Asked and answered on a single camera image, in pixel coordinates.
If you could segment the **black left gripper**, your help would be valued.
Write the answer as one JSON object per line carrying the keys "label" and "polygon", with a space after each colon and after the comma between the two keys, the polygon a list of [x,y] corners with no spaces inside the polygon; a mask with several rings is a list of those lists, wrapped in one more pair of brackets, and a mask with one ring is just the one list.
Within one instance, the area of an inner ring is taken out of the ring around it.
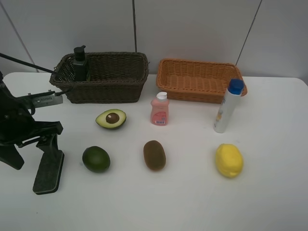
{"label": "black left gripper", "polygon": [[36,147],[43,151],[39,168],[61,168],[63,152],[58,148],[58,134],[63,127],[58,122],[36,121],[32,117],[36,112],[28,95],[15,97],[3,82],[0,75],[0,161],[16,170],[24,165],[24,160],[17,151],[19,147],[28,145],[26,141],[33,137],[38,140]]}

